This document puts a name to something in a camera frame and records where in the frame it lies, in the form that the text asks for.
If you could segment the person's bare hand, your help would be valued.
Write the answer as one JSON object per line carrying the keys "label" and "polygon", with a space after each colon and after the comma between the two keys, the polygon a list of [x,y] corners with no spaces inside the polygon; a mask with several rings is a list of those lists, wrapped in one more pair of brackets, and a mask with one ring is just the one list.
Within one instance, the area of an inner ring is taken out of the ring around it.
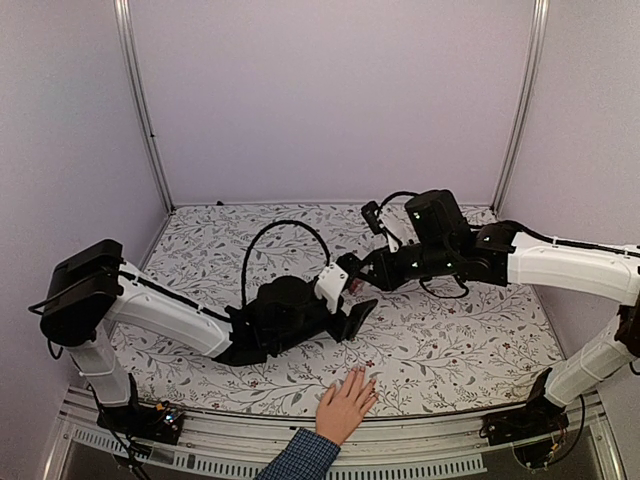
{"label": "person's bare hand", "polygon": [[366,381],[366,369],[352,369],[344,382],[332,385],[319,402],[315,433],[341,446],[354,433],[377,401],[376,380]]}

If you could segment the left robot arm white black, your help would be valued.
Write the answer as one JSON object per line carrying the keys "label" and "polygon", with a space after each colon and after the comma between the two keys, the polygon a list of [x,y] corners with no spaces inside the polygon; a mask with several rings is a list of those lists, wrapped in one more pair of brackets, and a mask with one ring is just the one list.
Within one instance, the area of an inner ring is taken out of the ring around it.
{"label": "left robot arm white black", "polygon": [[349,275],[328,264],[312,281],[285,275],[259,287],[254,300],[217,313],[145,276],[122,256],[122,245],[102,240],[59,263],[47,297],[29,306],[46,339],[69,352],[100,405],[128,434],[148,426],[137,389],[105,337],[102,323],[130,324],[183,344],[223,365],[262,364],[326,333],[353,339],[377,303],[345,309]]}

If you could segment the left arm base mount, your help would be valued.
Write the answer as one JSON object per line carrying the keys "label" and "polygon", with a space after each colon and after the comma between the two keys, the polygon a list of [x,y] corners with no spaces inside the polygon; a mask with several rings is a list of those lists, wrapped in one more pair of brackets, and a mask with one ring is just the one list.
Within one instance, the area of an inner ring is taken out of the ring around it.
{"label": "left arm base mount", "polygon": [[127,404],[109,407],[98,403],[98,425],[127,437],[176,445],[184,425],[184,410],[168,400],[154,406],[140,404],[136,381],[132,374],[128,378],[130,398]]}

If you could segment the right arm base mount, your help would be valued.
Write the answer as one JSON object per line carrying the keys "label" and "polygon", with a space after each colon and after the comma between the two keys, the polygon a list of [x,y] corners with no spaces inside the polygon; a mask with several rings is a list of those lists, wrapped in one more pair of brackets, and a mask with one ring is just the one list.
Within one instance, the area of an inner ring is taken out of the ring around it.
{"label": "right arm base mount", "polygon": [[536,378],[523,406],[483,416],[479,430],[479,437],[487,439],[490,446],[546,435],[545,440],[515,448],[516,460],[529,469],[545,468],[553,463],[569,426],[566,408],[544,397],[550,373],[551,369],[547,368]]}

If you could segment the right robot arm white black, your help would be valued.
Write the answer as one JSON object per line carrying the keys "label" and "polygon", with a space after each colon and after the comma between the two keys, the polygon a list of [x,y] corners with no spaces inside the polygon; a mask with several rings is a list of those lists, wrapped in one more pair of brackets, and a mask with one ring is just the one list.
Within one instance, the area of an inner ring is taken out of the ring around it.
{"label": "right robot arm white black", "polygon": [[542,285],[618,302],[616,316],[596,337],[538,376],[529,405],[517,415],[524,435],[539,435],[554,422],[556,410],[638,358],[638,247],[549,237],[515,221],[473,226],[446,189],[411,195],[404,209],[415,242],[401,239],[384,223],[382,205],[371,201],[362,208],[371,230],[388,236],[390,243],[364,259],[340,256],[337,263],[350,281],[394,291],[411,280],[451,276],[460,286]]}

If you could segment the blue checked sleeve forearm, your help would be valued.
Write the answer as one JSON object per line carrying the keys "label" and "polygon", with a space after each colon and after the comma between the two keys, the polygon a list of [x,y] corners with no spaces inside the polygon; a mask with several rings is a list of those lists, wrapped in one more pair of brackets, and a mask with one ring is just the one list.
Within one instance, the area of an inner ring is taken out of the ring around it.
{"label": "blue checked sleeve forearm", "polygon": [[301,429],[255,479],[325,479],[340,451],[341,448],[334,442],[307,429]]}

